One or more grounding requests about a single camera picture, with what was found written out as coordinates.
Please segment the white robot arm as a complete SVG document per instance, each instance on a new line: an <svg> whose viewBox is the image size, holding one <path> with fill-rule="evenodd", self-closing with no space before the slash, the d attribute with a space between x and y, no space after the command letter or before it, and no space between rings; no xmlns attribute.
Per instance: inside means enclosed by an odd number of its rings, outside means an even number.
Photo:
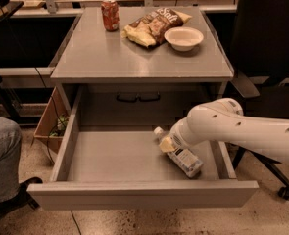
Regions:
<svg viewBox="0 0 289 235"><path fill-rule="evenodd" d="M159 147L167 153L203 141L234 144L289 165L289 119L246 117L231 98L193 107L161 139Z"/></svg>

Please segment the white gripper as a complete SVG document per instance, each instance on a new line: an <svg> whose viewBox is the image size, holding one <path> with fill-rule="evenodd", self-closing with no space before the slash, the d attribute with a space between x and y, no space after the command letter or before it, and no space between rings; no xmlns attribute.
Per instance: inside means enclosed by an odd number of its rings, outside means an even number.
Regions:
<svg viewBox="0 0 289 235"><path fill-rule="evenodd" d="M171 129L170 136L161 139L159 147L163 153L173 152L178 148L191 148L197 144L195 133L191 130L187 118L178 121Z"/></svg>

